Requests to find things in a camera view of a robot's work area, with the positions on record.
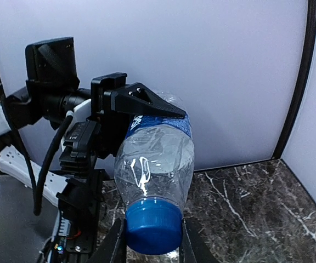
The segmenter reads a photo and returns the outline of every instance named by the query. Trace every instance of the marble surface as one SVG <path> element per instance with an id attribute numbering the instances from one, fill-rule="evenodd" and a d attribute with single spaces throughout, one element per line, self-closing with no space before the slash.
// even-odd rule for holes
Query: marble surface
<path id="1" fill-rule="evenodd" d="M 125 207 L 114 182 L 106 182 L 104 238 Z M 195 217 L 208 248 L 222 263 L 316 263 L 316 205 L 279 160 L 195 173 L 186 218 Z M 128 248 L 127 262 L 179 262 L 178 251 L 139 255 Z"/>

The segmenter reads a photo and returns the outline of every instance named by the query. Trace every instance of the clear plastic bottle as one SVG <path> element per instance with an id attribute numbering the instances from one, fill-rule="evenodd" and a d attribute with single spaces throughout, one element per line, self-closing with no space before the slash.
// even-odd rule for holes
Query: clear plastic bottle
<path id="1" fill-rule="evenodd" d="M 180 108 L 181 99 L 158 93 Z M 127 244 L 147 255 L 173 251 L 182 240 L 183 209 L 194 170 L 194 145 L 184 119 L 136 116 L 115 159 L 126 204 Z"/>

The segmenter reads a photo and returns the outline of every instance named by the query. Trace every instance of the water bottle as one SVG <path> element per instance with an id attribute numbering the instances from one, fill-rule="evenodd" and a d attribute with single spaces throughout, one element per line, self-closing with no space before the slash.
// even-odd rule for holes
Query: water bottle
<path id="1" fill-rule="evenodd" d="M 182 101 L 158 93 L 182 108 Z M 194 170 L 189 118 L 135 116 L 115 159 L 115 182 L 126 205 L 128 246 L 161 255 L 182 241 L 183 209 Z"/>

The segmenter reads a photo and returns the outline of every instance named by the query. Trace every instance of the blue bottle cap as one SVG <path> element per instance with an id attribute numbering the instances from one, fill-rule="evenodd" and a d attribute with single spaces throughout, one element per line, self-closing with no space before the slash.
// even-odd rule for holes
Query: blue bottle cap
<path id="1" fill-rule="evenodd" d="M 182 213 L 161 199 L 133 203 L 126 212 L 127 245 L 145 255 L 162 255 L 177 249 L 182 241 Z"/>

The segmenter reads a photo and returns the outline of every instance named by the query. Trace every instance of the bottle label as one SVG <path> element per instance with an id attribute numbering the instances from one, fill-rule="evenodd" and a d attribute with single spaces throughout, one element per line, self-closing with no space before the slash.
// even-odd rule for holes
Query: bottle label
<path id="1" fill-rule="evenodd" d="M 153 127 L 160 124 L 167 124 L 172 127 L 175 127 L 186 133 L 187 136 L 191 138 L 190 119 L 188 115 L 186 115 L 183 119 L 162 118 L 142 115 L 135 116 L 130 123 L 129 131 L 126 134 L 126 138 L 134 134 L 137 129 Z"/>

